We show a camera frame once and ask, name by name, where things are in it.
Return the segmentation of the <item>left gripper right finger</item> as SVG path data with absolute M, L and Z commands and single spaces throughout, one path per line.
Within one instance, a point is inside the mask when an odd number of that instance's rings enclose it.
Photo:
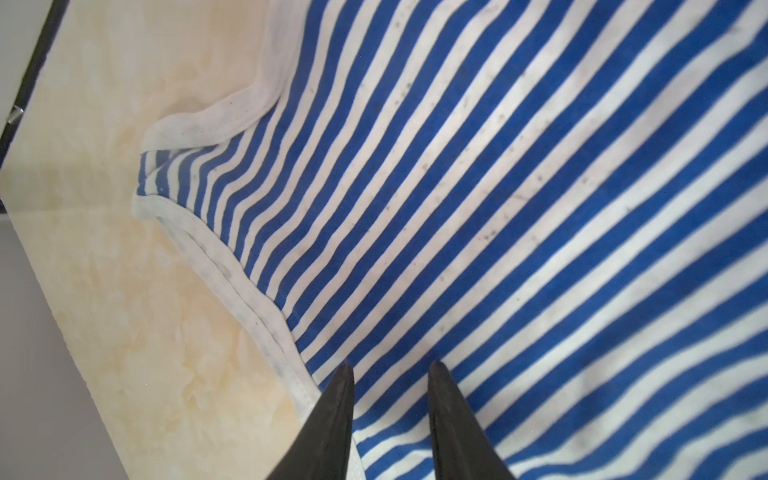
M 440 361 L 429 368 L 427 400 L 437 479 L 515 479 L 494 450 L 449 369 Z

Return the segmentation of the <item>blue white striped tank top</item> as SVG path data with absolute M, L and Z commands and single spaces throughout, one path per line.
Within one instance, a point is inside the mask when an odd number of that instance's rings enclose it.
M 434 477 L 450 370 L 520 479 L 767 475 L 763 1 L 280 1 L 254 84 L 154 124 L 134 211 L 352 479 Z

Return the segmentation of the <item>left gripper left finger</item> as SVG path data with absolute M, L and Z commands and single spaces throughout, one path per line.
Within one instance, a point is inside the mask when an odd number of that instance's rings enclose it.
M 267 479 L 345 479 L 354 399 L 353 369 L 344 363 L 333 374 L 296 439 Z

